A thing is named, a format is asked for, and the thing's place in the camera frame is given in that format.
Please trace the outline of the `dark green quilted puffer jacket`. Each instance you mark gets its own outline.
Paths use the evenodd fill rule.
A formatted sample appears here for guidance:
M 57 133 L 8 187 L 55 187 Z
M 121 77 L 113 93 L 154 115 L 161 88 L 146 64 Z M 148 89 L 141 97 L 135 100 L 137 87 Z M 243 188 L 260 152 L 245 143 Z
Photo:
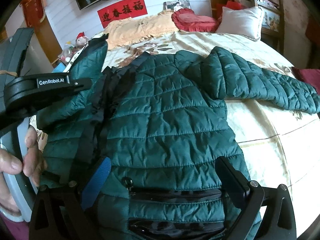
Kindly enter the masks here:
M 216 172 L 221 158 L 245 177 L 244 153 L 227 121 L 228 99 L 253 99 L 308 114 L 319 112 L 311 85 L 243 59 L 224 48 L 208 55 L 144 52 L 122 68 L 103 67 L 107 43 L 93 40 L 71 67 L 92 87 L 38 112 L 48 134 L 43 183 L 79 189 L 98 161 L 92 207 L 66 211 L 55 226 L 66 239 L 226 239 L 240 210 Z

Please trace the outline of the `blue paper bag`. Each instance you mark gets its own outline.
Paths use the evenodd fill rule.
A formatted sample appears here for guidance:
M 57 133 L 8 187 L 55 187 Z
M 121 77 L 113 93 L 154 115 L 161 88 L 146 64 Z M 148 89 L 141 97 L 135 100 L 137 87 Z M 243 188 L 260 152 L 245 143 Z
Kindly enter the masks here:
M 66 66 L 64 63 L 60 62 L 53 70 L 52 73 L 63 73 Z

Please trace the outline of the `floral cream bed sheet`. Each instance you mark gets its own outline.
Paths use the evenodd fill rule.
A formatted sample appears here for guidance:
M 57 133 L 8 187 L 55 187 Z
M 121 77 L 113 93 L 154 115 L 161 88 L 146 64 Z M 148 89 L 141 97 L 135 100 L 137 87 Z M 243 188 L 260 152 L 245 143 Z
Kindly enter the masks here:
M 108 35 L 97 35 L 84 50 L 98 38 L 106 41 Z M 148 38 L 132 47 L 108 50 L 107 43 L 103 67 L 125 67 L 144 52 L 157 55 L 187 50 L 208 55 L 214 47 L 235 53 L 260 68 L 294 78 L 288 61 L 263 42 L 253 42 L 230 34 L 182 31 Z M 253 99 L 228 99 L 226 105 L 228 124 L 244 153 L 248 180 L 256 179 L 268 185 L 290 183 L 302 167 L 309 164 L 309 155 L 300 150 L 294 135 L 319 124 L 318 113 L 283 110 L 268 102 Z

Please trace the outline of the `plush toy with red hat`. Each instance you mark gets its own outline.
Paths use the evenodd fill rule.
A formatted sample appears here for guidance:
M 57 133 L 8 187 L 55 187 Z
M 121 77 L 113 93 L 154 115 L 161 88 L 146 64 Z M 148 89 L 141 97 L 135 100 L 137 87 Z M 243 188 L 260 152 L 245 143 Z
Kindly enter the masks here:
M 85 45 L 88 43 L 88 41 L 89 41 L 89 39 L 88 39 L 88 37 L 85 35 L 84 32 L 79 33 L 79 34 L 77 35 L 77 37 L 76 37 L 76 40 L 75 40 L 77 47 L 83 47 L 83 46 L 85 46 Z

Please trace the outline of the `red hanging knot decoration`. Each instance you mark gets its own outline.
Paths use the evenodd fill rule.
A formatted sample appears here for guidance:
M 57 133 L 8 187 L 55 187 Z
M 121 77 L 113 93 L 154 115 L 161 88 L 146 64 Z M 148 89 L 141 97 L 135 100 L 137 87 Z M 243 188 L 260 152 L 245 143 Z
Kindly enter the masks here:
M 46 18 L 42 0 L 22 0 L 20 7 L 28 28 L 38 28 Z

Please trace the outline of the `peach frilled pillow cover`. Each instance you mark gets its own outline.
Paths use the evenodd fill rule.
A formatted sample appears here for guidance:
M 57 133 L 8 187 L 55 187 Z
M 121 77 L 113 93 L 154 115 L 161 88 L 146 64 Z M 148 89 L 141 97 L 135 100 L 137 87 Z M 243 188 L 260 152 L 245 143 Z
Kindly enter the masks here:
M 178 31 L 172 21 L 172 10 L 163 10 L 157 15 L 140 19 L 126 18 L 112 21 L 104 29 L 108 35 L 108 50 L 143 42 L 151 37 L 159 37 Z

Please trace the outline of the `dark red cloth at bedside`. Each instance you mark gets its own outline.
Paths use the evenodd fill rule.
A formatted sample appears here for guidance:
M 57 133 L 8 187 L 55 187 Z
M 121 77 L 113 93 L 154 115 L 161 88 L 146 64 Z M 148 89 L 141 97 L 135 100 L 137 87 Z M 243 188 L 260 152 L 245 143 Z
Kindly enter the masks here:
M 296 79 L 308 83 L 320 94 L 320 70 L 319 69 L 298 69 L 292 67 Z

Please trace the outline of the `red Chinese couplet banner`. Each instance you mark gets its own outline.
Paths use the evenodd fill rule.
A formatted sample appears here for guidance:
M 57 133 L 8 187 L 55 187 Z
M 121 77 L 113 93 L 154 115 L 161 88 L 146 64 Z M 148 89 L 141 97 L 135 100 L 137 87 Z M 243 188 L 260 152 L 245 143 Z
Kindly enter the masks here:
M 122 0 L 97 11 L 103 28 L 112 21 L 148 14 L 144 0 Z

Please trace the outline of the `white square pillow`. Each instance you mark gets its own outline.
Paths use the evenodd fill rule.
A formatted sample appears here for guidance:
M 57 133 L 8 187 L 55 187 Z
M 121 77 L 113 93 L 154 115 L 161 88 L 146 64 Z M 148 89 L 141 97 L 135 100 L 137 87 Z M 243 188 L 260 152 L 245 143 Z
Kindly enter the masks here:
M 241 10 L 222 8 L 222 19 L 216 33 L 241 35 L 253 41 L 261 39 L 264 12 L 260 7 Z

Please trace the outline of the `red heart-shaped cushion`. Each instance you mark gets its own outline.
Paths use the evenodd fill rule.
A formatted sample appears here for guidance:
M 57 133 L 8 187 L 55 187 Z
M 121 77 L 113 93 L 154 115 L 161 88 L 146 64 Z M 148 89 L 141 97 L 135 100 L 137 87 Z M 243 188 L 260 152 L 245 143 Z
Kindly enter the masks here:
M 189 8 L 175 11 L 171 16 L 172 21 L 179 30 L 187 32 L 216 32 L 219 22 L 209 16 L 196 15 Z

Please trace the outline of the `framed photo at headboard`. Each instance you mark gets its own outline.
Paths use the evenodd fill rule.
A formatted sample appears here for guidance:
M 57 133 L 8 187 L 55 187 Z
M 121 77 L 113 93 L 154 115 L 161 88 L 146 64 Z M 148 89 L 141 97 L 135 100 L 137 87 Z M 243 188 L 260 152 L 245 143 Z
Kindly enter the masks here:
M 188 8 L 190 9 L 189 0 L 176 0 L 176 1 L 167 1 L 163 3 L 164 10 L 178 11 L 180 9 Z

